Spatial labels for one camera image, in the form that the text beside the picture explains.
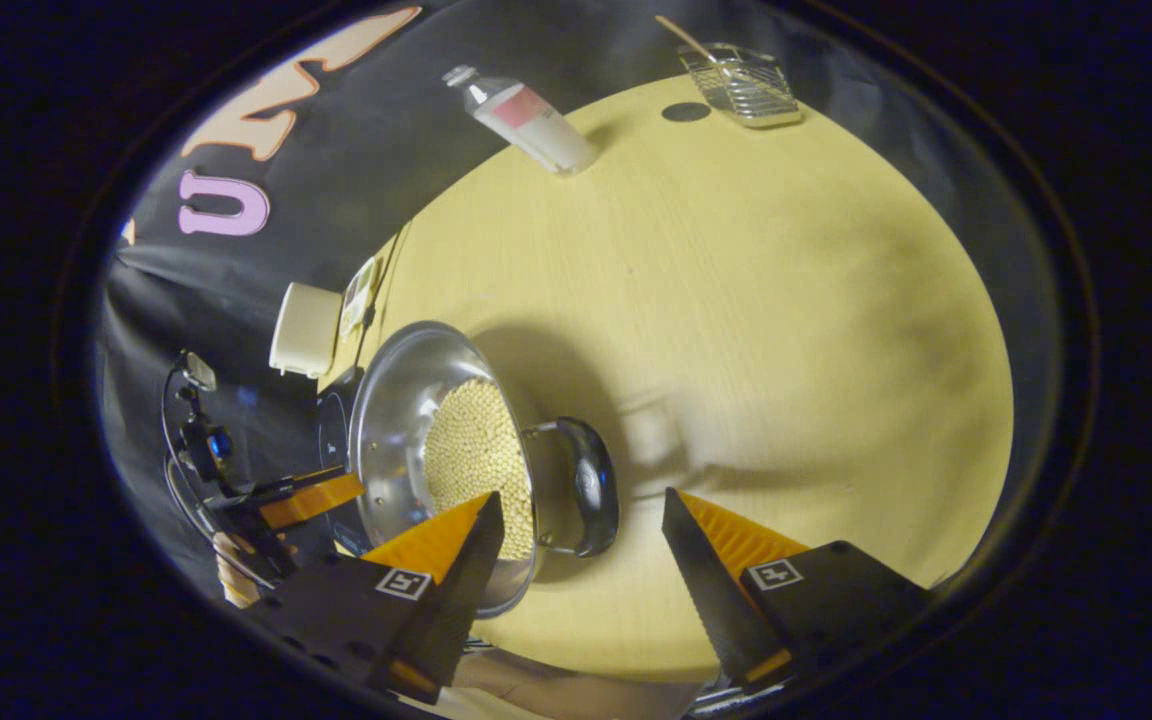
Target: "bowl handle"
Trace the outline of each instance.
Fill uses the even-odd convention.
[[[585,536],[575,548],[558,547],[547,541],[541,546],[550,551],[571,553],[577,558],[592,558],[611,547],[621,528],[621,505],[616,497],[616,473],[612,470],[612,456],[607,445],[589,423],[576,418],[558,418],[524,430],[526,437],[552,432],[567,438],[576,456],[576,506],[579,507]]]

